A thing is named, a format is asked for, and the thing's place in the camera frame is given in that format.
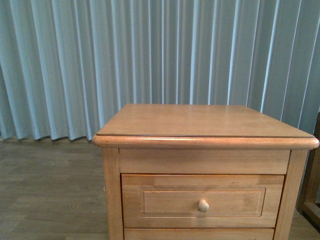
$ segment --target floorboard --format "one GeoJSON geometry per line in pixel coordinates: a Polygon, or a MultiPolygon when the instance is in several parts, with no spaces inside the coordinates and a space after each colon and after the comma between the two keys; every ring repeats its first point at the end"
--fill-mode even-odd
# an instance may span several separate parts
{"type": "MultiPolygon", "coordinates": [[[[91,143],[0,141],[0,239],[107,240],[101,149],[91,143]]],[[[290,240],[320,240],[297,212],[290,240]]]]}

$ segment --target drawer panel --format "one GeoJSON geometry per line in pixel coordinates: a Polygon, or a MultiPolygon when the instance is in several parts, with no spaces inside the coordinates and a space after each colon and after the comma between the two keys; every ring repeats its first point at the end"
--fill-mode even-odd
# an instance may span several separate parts
{"type": "Polygon", "coordinates": [[[221,188],[213,191],[156,191],[141,188],[143,215],[152,217],[259,217],[266,189],[261,188],[221,188]],[[198,211],[198,202],[209,204],[206,213],[198,211]]]}
{"type": "Polygon", "coordinates": [[[267,229],[124,229],[126,240],[272,240],[267,229]]]}
{"type": "Polygon", "coordinates": [[[125,228],[273,228],[282,175],[122,174],[125,228]],[[209,205],[198,210],[200,200],[209,205]]]}
{"type": "Polygon", "coordinates": [[[120,149],[119,156],[121,173],[284,175],[290,151],[120,149]]]}

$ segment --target wooden furniture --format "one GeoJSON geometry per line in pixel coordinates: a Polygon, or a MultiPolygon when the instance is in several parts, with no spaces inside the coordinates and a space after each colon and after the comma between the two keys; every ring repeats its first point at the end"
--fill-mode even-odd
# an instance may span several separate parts
{"type": "MultiPolygon", "coordinates": [[[[320,112],[318,114],[314,136],[320,139],[320,112]]],[[[320,186],[320,147],[310,151],[305,168],[304,180],[298,201],[298,211],[320,229],[320,207],[317,205],[317,194],[320,186]]]]}
{"type": "Polygon", "coordinates": [[[312,135],[245,106],[128,104],[102,147],[110,240],[287,240],[312,135]]]}

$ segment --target wooden drawer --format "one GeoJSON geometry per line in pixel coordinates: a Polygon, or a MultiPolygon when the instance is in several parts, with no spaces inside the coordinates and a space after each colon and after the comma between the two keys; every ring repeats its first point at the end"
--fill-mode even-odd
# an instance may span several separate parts
{"type": "Polygon", "coordinates": [[[125,228],[273,228],[283,175],[122,174],[125,228]],[[207,212],[198,203],[209,204],[207,212]]]}
{"type": "Polygon", "coordinates": [[[120,171],[127,174],[284,175],[289,156],[289,150],[119,150],[120,171]]]}
{"type": "Polygon", "coordinates": [[[125,240],[272,240],[269,229],[124,229],[125,240]]]}

